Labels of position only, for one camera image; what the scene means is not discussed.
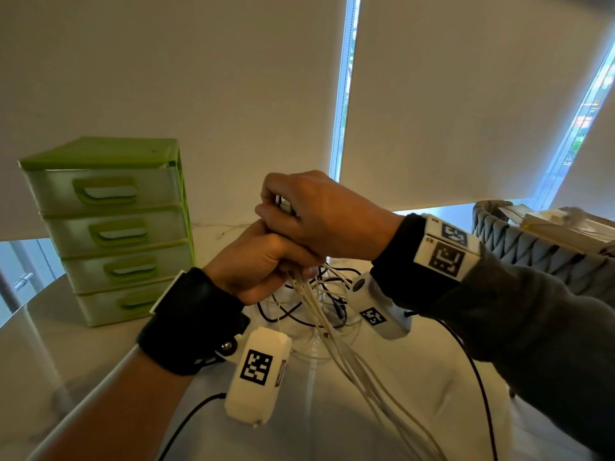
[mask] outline gray woven backrest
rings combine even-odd
[[[472,232],[503,262],[523,265],[558,277],[573,294],[588,295],[615,309],[615,259],[579,254],[508,224],[498,209],[505,200],[476,202]]]

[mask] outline person's right hand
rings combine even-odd
[[[275,206],[276,195],[291,203],[296,216]],[[269,173],[261,199],[255,211],[270,230],[331,257],[373,261],[404,219],[316,170]]]

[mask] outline translucent drawer front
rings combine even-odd
[[[134,254],[64,260],[68,279],[77,294],[150,283],[174,277],[192,265],[190,244],[163,247]]]
[[[127,289],[78,295],[77,301],[90,326],[147,317],[171,281],[166,279]]]
[[[43,215],[181,203],[176,168],[38,170],[25,174]]]
[[[46,219],[60,257],[111,255],[188,238],[181,207],[108,217]]]

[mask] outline green top panel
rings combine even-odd
[[[159,168],[175,166],[176,139],[97,138],[86,136],[19,161],[22,169]]]

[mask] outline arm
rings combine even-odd
[[[267,234],[258,221],[203,270],[221,290],[252,304],[285,283],[285,265],[298,264],[310,275],[322,262],[292,241]],[[193,378],[167,371],[135,347],[29,459],[150,461]]]
[[[319,171],[270,174],[261,196],[256,212],[274,231],[321,255],[372,261],[397,305],[446,321],[522,398],[589,448],[615,454],[615,314],[604,303],[485,252],[461,284],[425,269],[413,263],[423,218],[388,212]]]

